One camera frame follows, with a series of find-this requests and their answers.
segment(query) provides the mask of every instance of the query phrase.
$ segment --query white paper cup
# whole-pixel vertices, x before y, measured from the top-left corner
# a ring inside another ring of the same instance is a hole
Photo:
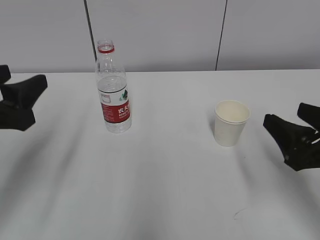
[[[241,102],[225,100],[215,107],[214,138],[224,147],[236,145],[246,122],[250,118],[249,108]]]

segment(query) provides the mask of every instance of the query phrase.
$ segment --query paper cup rim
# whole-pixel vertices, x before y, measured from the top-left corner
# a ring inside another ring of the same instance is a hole
[[[217,106],[218,106],[219,104],[223,103],[223,102],[235,102],[235,103],[238,103],[238,104],[241,104],[241,105],[245,106],[245,108],[247,108],[248,111],[249,111],[248,117],[247,117],[245,120],[243,120],[243,121],[228,121],[228,120],[225,120],[225,119],[221,118],[221,117],[218,115],[218,113],[217,113]],[[240,102],[240,101],[231,100],[231,99],[230,99],[230,100],[222,100],[222,101],[219,101],[219,102],[215,105],[214,112],[215,112],[215,115],[219,118],[219,120],[221,120],[222,122],[225,122],[225,123],[227,123],[227,124],[233,124],[233,125],[245,124],[245,123],[249,120],[249,118],[250,118],[250,116],[251,116],[251,111],[250,111],[250,109],[249,109],[245,104],[243,104],[243,103]]]

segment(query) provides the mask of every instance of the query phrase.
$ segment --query green logo on label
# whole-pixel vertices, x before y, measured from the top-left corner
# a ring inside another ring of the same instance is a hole
[[[119,101],[125,101],[128,99],[128,91],[124,90],[124,93],[121,95],[121,97],[119,98]]]

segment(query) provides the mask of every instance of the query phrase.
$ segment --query plastic water bottle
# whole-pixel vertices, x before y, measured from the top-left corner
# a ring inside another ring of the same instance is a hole
[[[95,76],[106,128],[123,133],[131,126],[126,72],[111,40],[98,41]]]

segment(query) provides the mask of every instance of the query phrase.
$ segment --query white table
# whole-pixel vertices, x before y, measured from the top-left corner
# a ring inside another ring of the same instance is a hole
[[[13,74],[10,83],[34,74]],[[132,127],[104,126],[93,73],[48,73],[26,132],[0,131],[1,240],[318,240],[320,169],[295,172],[263,128],[320,106],[320,70],[128,73]],[[219,146],[220,100],[249,106]]]

